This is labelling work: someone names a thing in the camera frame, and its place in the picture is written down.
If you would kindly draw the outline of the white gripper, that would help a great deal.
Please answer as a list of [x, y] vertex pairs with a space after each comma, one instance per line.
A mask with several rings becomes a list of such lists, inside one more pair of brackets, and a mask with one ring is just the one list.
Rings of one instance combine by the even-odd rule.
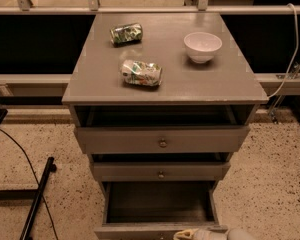
[[185, 229], [173, 235], [173, 240], [227, 240], [224, 233], [209, 230]]

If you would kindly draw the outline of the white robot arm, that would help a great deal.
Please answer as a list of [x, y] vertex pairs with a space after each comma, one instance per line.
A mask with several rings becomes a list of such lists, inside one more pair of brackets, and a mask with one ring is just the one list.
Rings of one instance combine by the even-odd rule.
[[204, 229], [186, 229], [176, 232], [173, 240], [256, 240], [242, 229], [232, 229], [228, 233], [213, 232]]

